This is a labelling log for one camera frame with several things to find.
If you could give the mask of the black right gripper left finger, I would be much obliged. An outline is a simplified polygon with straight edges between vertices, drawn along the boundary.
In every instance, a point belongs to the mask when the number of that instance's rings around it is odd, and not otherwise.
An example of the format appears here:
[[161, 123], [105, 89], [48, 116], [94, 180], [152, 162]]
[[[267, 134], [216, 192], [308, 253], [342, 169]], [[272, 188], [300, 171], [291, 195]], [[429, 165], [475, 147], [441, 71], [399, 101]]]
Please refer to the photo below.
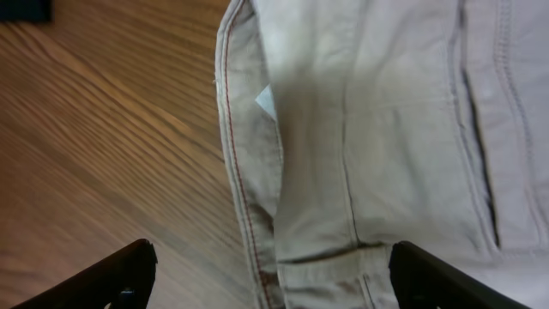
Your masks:
[[138, 239], [14, 309], [146, 309], [157, 263], [153, 244]]

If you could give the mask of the beige shorts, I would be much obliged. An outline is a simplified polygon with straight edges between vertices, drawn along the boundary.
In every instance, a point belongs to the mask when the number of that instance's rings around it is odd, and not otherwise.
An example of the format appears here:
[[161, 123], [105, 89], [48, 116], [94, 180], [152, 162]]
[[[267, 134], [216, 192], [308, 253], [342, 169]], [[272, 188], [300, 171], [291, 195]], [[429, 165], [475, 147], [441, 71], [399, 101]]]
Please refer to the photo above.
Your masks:
[[403, 240], [547, 307], [547, 2], [233, 0], [215, 80], [257, 307], [395, 308]]

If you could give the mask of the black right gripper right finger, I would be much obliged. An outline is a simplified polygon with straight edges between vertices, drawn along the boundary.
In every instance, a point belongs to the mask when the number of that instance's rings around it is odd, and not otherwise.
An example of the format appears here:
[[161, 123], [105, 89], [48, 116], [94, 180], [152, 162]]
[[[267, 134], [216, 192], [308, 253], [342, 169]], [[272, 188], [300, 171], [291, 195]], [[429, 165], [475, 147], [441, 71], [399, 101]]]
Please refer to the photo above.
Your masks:
[[393, 245], [389, 276], [401, 309], [527, 309], [408, 241]]

